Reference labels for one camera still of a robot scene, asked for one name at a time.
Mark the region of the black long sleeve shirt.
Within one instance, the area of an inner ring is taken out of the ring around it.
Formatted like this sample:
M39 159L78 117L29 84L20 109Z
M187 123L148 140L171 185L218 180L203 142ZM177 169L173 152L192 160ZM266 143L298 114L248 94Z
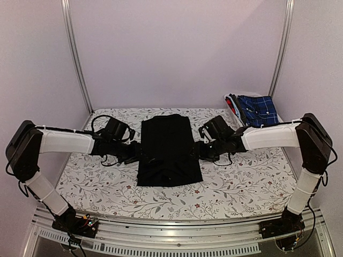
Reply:
M192 156L190 119L173 114L141 122L142 158L137 185L176 187L203 181L199 160Z

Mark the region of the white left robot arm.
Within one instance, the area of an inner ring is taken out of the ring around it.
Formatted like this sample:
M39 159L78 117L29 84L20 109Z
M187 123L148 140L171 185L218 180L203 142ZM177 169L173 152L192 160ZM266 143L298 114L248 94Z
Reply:
M25 120L19 126L5 150L5 171L24 184L38 200L59 217L59 224L67 232L80 227L73 208L56 191L54 185L41 172L39 164L43 155L85 154L89 156L113 156L118 163L129 164L141 159L141 145L133 139L135 131L127 124L110 119L99 130L72 130L67 128L38 126Z

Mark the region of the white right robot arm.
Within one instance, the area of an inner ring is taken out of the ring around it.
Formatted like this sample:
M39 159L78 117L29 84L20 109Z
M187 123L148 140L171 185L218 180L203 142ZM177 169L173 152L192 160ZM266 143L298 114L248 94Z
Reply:
M298 224L300 215L315 194L323 174L331 164L334 153L332 139L312 113L302 118L274 125L244 126L233 130L221 116L217 116L199 128L201 138L192 156L203 161L216 161L222 154L245 153L270 147L298 148L302 157L302 169L294 192L284 210L285 216L277 222L281 233L289 233Z

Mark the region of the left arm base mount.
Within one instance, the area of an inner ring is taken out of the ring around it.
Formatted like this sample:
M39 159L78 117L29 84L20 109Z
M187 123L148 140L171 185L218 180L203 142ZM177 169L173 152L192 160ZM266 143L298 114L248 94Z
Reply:
M95 238L99 227L99 219L85 214L77 216L75 210L68 209L62 215L56 215L52 228L87 238Z

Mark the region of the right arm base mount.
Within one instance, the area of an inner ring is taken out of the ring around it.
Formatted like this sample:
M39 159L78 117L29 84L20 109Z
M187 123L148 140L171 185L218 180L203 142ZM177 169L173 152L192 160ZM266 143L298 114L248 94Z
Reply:
M283 251L291 251L296 247L300 240L300 236L296 236L294 233L297 231L302 233L305 228L302 215L294 214L287 208L283 210L281 217L259 222L258 225L258 232L262 235L263 239L293 233L292 236L283 237L275 241L277 247Z

